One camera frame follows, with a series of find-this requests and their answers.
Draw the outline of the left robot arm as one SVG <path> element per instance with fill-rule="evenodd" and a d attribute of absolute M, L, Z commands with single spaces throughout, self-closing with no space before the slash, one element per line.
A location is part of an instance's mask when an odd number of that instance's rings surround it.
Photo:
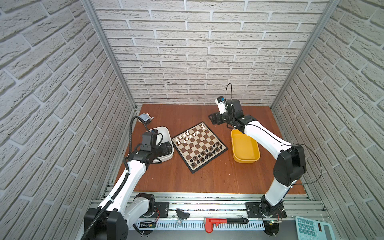
<path fill-rule="evenodd" d="M 125 170 L 111 192 L 97 208 L 89 208 L 84 217 L 83 240 L 126 240 L 129 230 L 143 215 L 155 213 L 151 194 L 139 193 L 129 204 L 140 178 L 151 164 L 173 157 L 169 130 L 158 127 L 145 132 L 142 142 L 123 159 Z"/>

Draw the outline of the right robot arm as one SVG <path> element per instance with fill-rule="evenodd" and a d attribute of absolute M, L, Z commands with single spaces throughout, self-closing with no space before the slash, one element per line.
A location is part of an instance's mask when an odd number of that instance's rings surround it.
<path fill-rule="evenodd" d="M 239 100 L 215 99 L 217 113 L 209 115 L 214 125 L 226 124 L 249 136 L 263 146 L 276 160 L 273 169 L 274 180 L 262 196 L 259 212 L 270 218 L 282 205 L 284 197 L 306 173 L 305 151 L 302 145 L 293 145 L 277 137 L 250 115 L 244 115 Z"/>

